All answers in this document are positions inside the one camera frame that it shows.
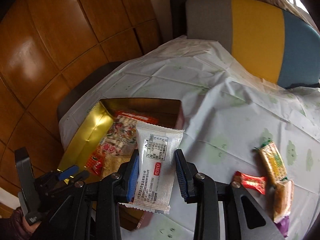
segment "person's arm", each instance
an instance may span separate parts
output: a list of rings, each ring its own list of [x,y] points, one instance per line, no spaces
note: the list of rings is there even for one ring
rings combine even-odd
[[[3,240],[28,240],[39,226],[35,223],[29,226],[23,216],[21,208],[13,211],[10,218],[0,219],[1,239]]]

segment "white snack wrapper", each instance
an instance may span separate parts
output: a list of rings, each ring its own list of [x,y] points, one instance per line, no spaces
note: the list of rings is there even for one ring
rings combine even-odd
[[[133,203],[126,206],[168,214],[176,171],[174,152],[182,140],[183,130],[137,121],[136,132],[139,177]]]

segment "hand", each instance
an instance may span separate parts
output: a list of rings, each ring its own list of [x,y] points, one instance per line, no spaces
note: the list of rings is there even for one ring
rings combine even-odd
[[[33,234],[35,231],[36,231],[36,229],[38,228],[38,226],[40,225],[40,221],[39,222],[36,222],[36,223],[34,223],[32,226],[29,226],[29,224],[28,224],[28,222],[26,221],[26,218],[23,216],[23,218],[22,218],[22,222],[23,222],[23,226],[24,226],[24,228],[28,231],[28,232],[30,232],[31,234]]]

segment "red candy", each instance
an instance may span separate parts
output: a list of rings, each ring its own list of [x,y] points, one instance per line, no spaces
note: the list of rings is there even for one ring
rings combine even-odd
[[[240,182],[245,188],[255,189],[263,195],[266,194],[267,177],[254,177],[236,171],[233,175],[233,181]]]

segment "maroon jacket sleeve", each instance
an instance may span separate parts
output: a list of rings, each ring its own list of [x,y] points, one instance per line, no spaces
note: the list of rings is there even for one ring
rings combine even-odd
[[[0,219],[1,239],[28,240],[31,237],[31,233],[24,228],[22,218],[22,210],[18,207],[13,211],[10,218]]]

